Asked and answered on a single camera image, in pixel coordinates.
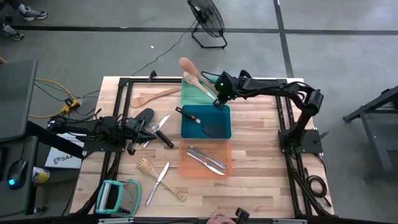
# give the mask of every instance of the butcher block tabletop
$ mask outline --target butcher block tabletop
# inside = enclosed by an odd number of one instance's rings
[[[98,116],[112,116],[121,77],[104,77],[96,109],[102,109]],[[288,78],[288,82],[303,81],[301,78]],[[146,96],[181,86],[181,83],[134,83],[131,98]],[[126,88],[122,94],[120,112],[123,112]],[[177,173],[179,142],[181,140],[181,114],[175,111],[180,104],[181,91],[154,99],[140,108],[129,109],[128,117],[135,117],[145,108],[155,111],[154,121],[158,123],[165,115],[171,114],[162,126],[162,132],[175,144],[170,149],[159,138],[153,140],[146,149],[137,144],[136,153],[130,156],[122,153],[118,180],[132,179],[141,185],[141,200],[135,217],[209,217],[213,212],[221,212],[235,217],[238,207],[250,213],[251,218],[292,218],[294,211],[290,196],[289,180],[284,155],[279,151],[277,132],[280,129],[277,106],[274,96],[256,96],[244,100],[229,101],[231,109],[232,148],[231,177],[222,179],[193,179],[179,177]],[[295,119],[300,110],[292,103]],[[312,120],[307,129],[313,128]],[[103,163],[103,152],[94,152],[81,165],[80,175],[73,196],[71,212],[79,210],[98,186]],[[325,171],[319,158],[303,154],[304,166],[309,175],[320,176],[327,184]],[[160,173],[170,162],[165,179],[187,193],[185,201],[180,200],[164,185],[160,184],[148,206],[145,201],[156,180],[143,174],[137,168],[137,161],[146,158]],[[313,188],[319,189],[316,183]],[[300,208],[304,212],[302,191],[298,190]],[[329,191],[327,199],[331,201]],[[333,213],[325,201],[318,198],[324,208]]]

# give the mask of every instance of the computer mouse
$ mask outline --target computer mouse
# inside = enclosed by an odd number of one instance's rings
[[[11,190],[20,189],[26,181],[27,161],[18,160],[11,164],[7,173],[7,183]]]

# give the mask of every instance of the concrete floor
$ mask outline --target concrete floor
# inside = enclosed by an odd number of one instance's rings
[[[373,0],[280,0],[286,29],[397,30],[398,2]],[[194,18],[186,0],[35,0],[28,5],[46,10],[49,18],[28,25],[189,27]],[[227,28],[277,29],[273,0],[215,0]],[[15,14],[9,8],[9,14]],[[15,24],[26,24],[15,15]],[[0,37],[0,56],[10,62],[36,59],[38,77],[56,80],[74,94],[100,88],[102,77],[130,75],[173,45],[179,32],[69,32],[27,31],[13,42]],[[206,43],[218,43],[198,34]],[[200,70],[238,74],[247,70],[255,77],[286,77],[279,34],[225,34],[224,50],[201,49],[187,34],[172,51],[138,75],[156,70],[158,75],[180,75],[180,57],[188,57]],[[314,118],[318,129],[330,134],[322,141],[329,191],[337,215],[381,222],[398,221],[398,183],[365,183],[362,177],[380,169],[359,120],[345,124],[342,117],[398,83],[396,35],[287,35],[295,77],[321,89],[322,109]],[[50,88],[51,94],[64,97]],[[94,108],[86,99],[81,110]],[[30,113],[51,114],[57,102],[34,90]],[[40,125],[46,120],[34,119]],[[71,177],[77,175],[70,171]],[[41,216],[60,215],[75,181],[41,189]]]

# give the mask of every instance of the fan base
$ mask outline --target fan base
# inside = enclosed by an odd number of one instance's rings
[[[195,35],[194,35],[194,33],[195,33],[195,32],[197,31],[197,29],[198,29],[198,26],[199,26],[199,23],[196,24],[194,30],[192,31],[192,38],[194,38],[195,41],[198,42],[198,44],[200,45],[201,48],[204,48],[204,49],[224,49],[224,48],[228,45],[228,43],[227,43],[227,41],[226,41],[224,35],[221,34],[221,37],[223,38],[224,43],[225,43],[224,45],[222,45],[222,46],[210,46],[210,47],[209,47],[209,46],[204,46],[203,44],[200,43],[200,41],[199,41],[199,40],[195,37]]]

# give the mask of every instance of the wooden spoon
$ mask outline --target wooden spoon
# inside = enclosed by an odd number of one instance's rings
[[[140,96],[140,97],[132,99],[130,105],[133,108],[138,108],[138,107],[148,103],[148,101],[150,101],[150,100],[153,100],[153,99],[161,97],[161,96],[168,95],[170,93],[174,93],[179,90],[181,90],[181,87],[171,88],[169,90],[165,90],[160,93],[156,93],[156,94],[149,95],[149,96]]]
[[[203,86],[199,83],[199,80],[198,80],[195,76],[189,74],[188,72],[184,72],[184,74],[182,75],[182,78],[183,78],[188,84],[191,84],[191,85],[194,85],[194,86],[198,87],[201,91],[203,91],[204,93],[206,93],[206,95],[208,95],[213,101],[216,100],[216,98],[215,98],[205,87],[203,87]]]
[[[151,175],[155,177],[156,179],[159,177],[159,174],[156,172],[154,165],[149,162],[149,160],[142,158],[139,159],[137,162],[137,168],[141,170],[143,173]],[[179,199],[185,200],[187,199],[187,194],[179,191],[176,189],[169,181],[166,179],[162,179],[160,181],[162,184],[164,184],[169,190],[171,190]]]
[[[180,58],[180,67],[185,72],[196,76],[199,80],[201,80],[208,88],[210,88],[216,95],[218,95],[218,91],[216,88],[210,84],[205,77],[199,74],[199,71],[195,67],[195,65],[187,58]]]

